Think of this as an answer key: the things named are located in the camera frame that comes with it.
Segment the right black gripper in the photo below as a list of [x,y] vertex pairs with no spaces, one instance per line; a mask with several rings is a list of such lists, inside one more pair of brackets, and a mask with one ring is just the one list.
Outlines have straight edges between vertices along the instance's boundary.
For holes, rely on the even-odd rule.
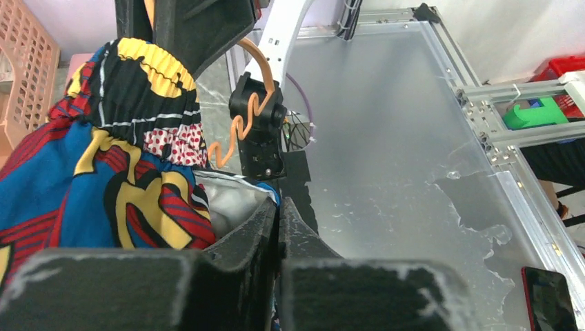
[[252,31],[261,1],[115,0],[118,37],[142,39],[168,51],[192,77]]

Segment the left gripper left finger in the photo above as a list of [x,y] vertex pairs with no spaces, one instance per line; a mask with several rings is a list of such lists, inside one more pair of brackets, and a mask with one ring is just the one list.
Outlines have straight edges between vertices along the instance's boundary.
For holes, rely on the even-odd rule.
[[1,297],[1,329],[266,330],[276,216],[266,199],[205,250],[38,252]]

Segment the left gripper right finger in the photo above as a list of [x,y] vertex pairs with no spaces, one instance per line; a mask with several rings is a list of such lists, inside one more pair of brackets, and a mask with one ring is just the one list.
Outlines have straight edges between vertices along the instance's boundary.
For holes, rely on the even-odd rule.
[[478,330],[464,280],[425,260],[346,259],[302,219],[280,210],[282,330]]

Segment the orange hanger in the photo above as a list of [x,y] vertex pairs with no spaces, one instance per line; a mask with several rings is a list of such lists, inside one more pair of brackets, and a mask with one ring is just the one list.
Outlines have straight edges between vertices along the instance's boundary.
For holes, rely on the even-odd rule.
[[258,117],[264,108],[268,105],[270,98],[274,95],[276,87],[272,76],[270,64],[262,51],[249,38],[244,37],[237,42],[237,45],[242,47],[252,58],[257,62],[261,71],[263,85],[266,90],[266,96],[262,103],[259,102],[259,95],[257,92],[252,92],[248,98],[246,108],[246,118],[237,114],[231,122],[230,127],[230,141],[227,152],[222,152],[222,147],[219,142],[211,143],[208,147],[208,159],[215,160],[217,169],[223,168],[232,157],[238,141],[243,141],[252,130],[252,123],[255,117]]

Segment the comic print shorts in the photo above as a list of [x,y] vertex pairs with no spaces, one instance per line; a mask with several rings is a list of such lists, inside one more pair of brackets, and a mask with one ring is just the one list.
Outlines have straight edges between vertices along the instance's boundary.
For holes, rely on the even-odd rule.
[[141,39],[108,42],[1,169],[1,285],[46,248],[206,249],[277,192],[213,170],[195,80]]

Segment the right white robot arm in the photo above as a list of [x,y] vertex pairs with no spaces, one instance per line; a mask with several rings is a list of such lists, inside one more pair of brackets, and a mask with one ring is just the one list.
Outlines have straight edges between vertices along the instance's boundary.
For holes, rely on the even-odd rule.
[[275,1],[258,43],[248,34],[261,18],[262,1],[116,1],[119,37],[161,46],[198,77],[233,46],[251,57],[230,96],[230,143],[213,143],[208,156],[222,168],[238,154],[244,175],[260,180],[285,175],[280,132],[286,118],[282,89],[290,53],[310,1]]

